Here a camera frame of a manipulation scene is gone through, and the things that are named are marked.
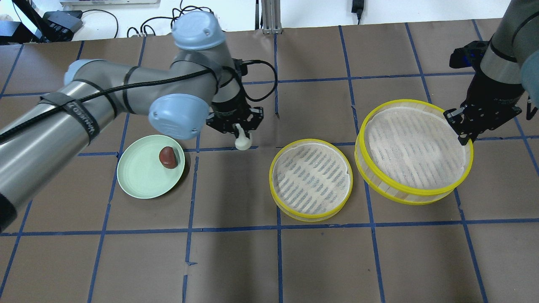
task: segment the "gray robot arm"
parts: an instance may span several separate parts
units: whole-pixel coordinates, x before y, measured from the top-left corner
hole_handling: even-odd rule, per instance
[[[196,137],[208,124],[234,133],[239,149],[250,146],[263,111],[247,104],[215,17],[187,13],[172,34],[180,52],[168,71],[76,61],[64,87],[0,130],[8,135],[0,140],[0,230],[119,113],[147,115],[154,128],[177,139]]]
[[[524,90],[539,107],[539,0],[512,0],[492,39],[456,49],[450,66],[475,69],[466,100],[444,113],[463,145],[520,114]]]

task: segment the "light blue joint cap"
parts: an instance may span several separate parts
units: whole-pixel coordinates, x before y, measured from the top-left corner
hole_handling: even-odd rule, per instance
[[[192,139],[206,124],[210,107],[199,97],[169,94],[157,98],[150,106],[148,119],[160,133],[176,139]]]
[[[75,74],[79,71],[81,67],[92,62],[92,61],[103,61],[102,59],[80,59],[69,65],[67,72],[64,74],[64,86],[68,85],[73,79],[75,79]]]
[[[182,50],[207,50],[225,42],[225,34],[215,16],[193,11],[179,18],[172,28],[176,46]]]
[[[535,107],[539,108],[539,51],[531,54],[520,69],[522,87],[530,95]]]

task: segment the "yellow rimmed basket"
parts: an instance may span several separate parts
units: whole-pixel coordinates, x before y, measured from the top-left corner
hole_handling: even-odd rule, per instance
[[[303,222],[337,214],[352,192],[350,162],[332,144],[303,139],[283,147],[269,169],[269,188],[277,206]]]
[[[361,125],[354,152],[356,164],[365,181],[382,196],[393,201],[409,205],[430,204],[447,196],[468,176],[472,167],[473,146],[469,141],[468,144],[462,147],[464,152],[464,165],[460,170],[461,175],[455,182],[452,182],[449,185],[440,188],[423,189],[412,187],[403,184],[403,182],[400,183],[394,180],[383,172],[373,161],[370,154],[373,151],[370,150],[370,146],[366,143],[367,139],[365,138],[365,130],[367,128],[367,124],[371,122],[376,115],[379,115],[380,113],[389,109],[394,112],[401,108],[415,112],[420,111],[425,115],[434,115],[440,118],[440,123],[447,123],[445,122],[445,118],[443,116],[444,110],[427,102],[411,99],[400,99],[386,102],[370,112]],[[451,129],[451,126],[446,124],[446,127],[448,128],[448,132],[446,133],[447,137],[452,138],[448,140],[454,139],[451,141],[452,144],[460,145],[457,136]]]

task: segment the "brown egg-shaped object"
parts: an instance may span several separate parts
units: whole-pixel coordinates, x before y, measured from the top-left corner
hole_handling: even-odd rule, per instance
[[[163,164],[164,167],[172,169],[178,166],[178,161],[176,160],[176,155],[174,154],[174,149],[170,146],[164,147],[159,152],[159,161]]]

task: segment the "light green plate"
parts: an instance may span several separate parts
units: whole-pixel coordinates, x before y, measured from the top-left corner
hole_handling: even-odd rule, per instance
[[[178,166],[164,167],[159,161],[163,147],[174,149]],[[118,162],[116,171],[120,187],[139,199],[150,199],[169,191],[180,179],[185,167],[185,155],[179,143],[167,136],[151,135],[131,144]]]

